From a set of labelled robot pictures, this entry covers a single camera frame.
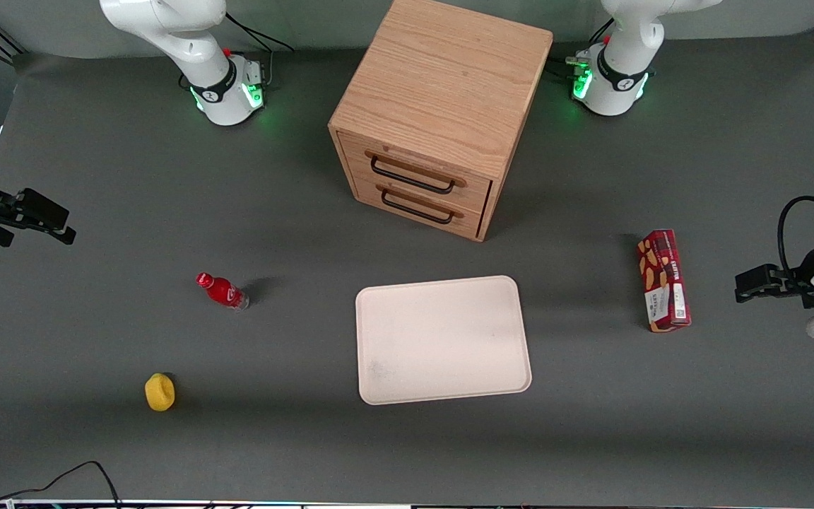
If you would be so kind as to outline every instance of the wooden top surface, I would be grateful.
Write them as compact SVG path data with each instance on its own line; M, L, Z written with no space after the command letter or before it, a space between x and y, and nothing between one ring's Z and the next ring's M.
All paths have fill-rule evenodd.
M431 0L394 0L330 123L501 178L552 33Z

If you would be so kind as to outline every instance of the wall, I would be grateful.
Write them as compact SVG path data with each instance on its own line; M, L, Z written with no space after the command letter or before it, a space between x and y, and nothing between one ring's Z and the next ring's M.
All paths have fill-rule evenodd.
M579 41L607 19L598 0L447 0L450 4L541 26L556 41ZM365 47L391 0L228 0L228 12L296 48ZM725 0L664 18L669 38L790 35L814 28L814 0ZM158 50L119 32L98 0L0 0L0 25L33 52L80 58L152 55ZM222 45L255 48L232 23L213 30Z

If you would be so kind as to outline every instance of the wooden drawer cabinet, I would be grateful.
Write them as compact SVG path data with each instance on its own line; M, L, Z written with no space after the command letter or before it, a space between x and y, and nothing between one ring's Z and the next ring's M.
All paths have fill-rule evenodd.
M465 238L475 238L477 234L480 215L478 211L439 204L414 193L359 178L353 180L353 187L356 190L356 199L366 205L377 206L379 209L397 213L398 216Z
M392 151L372 139L359 139L340 133L346 167L353 178L380 182L403 189L432 202L481 211L491 180L455 171L408 154Z
M482 241L551 33L394 0L329 131L362 203Z

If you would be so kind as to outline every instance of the black metal handle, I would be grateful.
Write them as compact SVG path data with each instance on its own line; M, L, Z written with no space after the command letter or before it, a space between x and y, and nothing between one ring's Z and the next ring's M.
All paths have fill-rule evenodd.
M448 187L430 186L429 184L426 184L425 182L420 182L419 180L413 180L413 178L404 177L404 176L398 175L397 173L391 173L391 171L388 171L388 170L382 170L381 168L377 167L377 165L375 165L375 163L378 162L378 161L379 161L378 156L372 156L372 160L369 161L369 167L372 168L372 171L374 171L374 173L377 173L377 174L381 175L382 177L393 178L394 180L397 180L399 182L403 182L404 184L410 184L411 186L416 186L416 187L419 187L420 189L425 189L427 191L432 191L433 193L438 193L438 194L448 194L448 193L452 192L452 190L454 190L454 184L456 184L454 182L454 180L452 180L452 183L448 184Z
M385 199L386 196L388 196L388 190L383 189L382 190L382 203L384 203L385 205L393 207L394 209L403 210L406 213L412 213L414 216L423 217L423 219L426 219L427 221L432 221L433 223L439 223L440 225L446 225L447 223L452 222L452 219L454 218L454 213L453 212L449 213L448 218L442 219L440 217L432 216L429 213L419 212L419 210L413 210L409 206L404 206L404 205L401 205L400 203L394 203L394 201Z

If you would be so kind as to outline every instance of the plastic bottle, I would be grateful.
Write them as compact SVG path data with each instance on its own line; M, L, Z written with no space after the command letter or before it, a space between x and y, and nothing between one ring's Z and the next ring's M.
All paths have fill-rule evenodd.
M247 294L223 277L212 277L210 274L200 273L196 277L196 282L206 288L206 294L210 299L227 308L232 308L235 312L242 312L249 306Z

